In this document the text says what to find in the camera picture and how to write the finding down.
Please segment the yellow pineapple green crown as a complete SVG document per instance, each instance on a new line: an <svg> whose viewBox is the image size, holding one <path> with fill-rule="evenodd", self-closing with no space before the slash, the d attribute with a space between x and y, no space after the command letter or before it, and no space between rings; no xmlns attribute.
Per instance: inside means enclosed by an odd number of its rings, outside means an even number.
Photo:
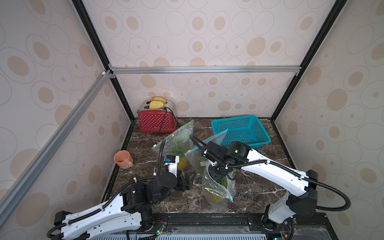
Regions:
<svg viewBox="0 0 384 240"><path fill-rule="evenodd" d="M214 180L207 180L204 183L203 193L207 198L207 201L211 204L221 204L227 199L227 178L222 178L219 182Z"/></svg>

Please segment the clear zip bag white seal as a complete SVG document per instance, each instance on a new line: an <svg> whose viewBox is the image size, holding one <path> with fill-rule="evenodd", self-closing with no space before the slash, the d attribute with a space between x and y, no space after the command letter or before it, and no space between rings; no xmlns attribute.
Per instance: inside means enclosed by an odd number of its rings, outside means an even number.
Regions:
<svg viewBox="0 0 384 240"><path fill-rule="evenodd" d="M224 176L219 181L215 181L209 174L209 167L211 166L209 161L204 163L202 192L209 205L217 213L225 214L228 210L228 205L234 201L237 193L234 172L229 173L230 177Z"/></svg>

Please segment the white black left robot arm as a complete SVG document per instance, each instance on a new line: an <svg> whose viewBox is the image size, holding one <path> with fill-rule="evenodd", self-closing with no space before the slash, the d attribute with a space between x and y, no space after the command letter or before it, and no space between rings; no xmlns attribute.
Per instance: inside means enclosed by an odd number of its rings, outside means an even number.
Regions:
<svg viewBox="0 0 384 240"><path fill-rule="evenodd" d="M107 201L78 213L60 211L54 227L47 232L51 240L91 240L121 231L150 231L165 222L155 220L152 206L178 192L189 191L195 173L178 170L179 156L163 156L161 142L157 172L152 177L134 179L121 187Z"/></svg>

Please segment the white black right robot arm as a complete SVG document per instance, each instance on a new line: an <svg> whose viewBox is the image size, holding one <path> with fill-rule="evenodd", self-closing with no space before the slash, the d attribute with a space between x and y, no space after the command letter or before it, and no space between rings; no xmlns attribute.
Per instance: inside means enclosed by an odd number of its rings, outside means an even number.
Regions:
<svg viewBox="0 0 384 240"><path fill-rule="evenodd" d="M266 228L282 224L296 214L312 216L317 210L341 212L351 207L351 200L346 194L319 182L318 173L313 170L303 172L286 167L241 142L232 142L226 148L213 142L204 143L194 135L190 138L208 159L208 174L214 181L229 178L231 173L238 169L257 174L286 190L282 198L267 206L262 218ZM339 195L345 204L341 207L319 206L317 187Z"/></svg>

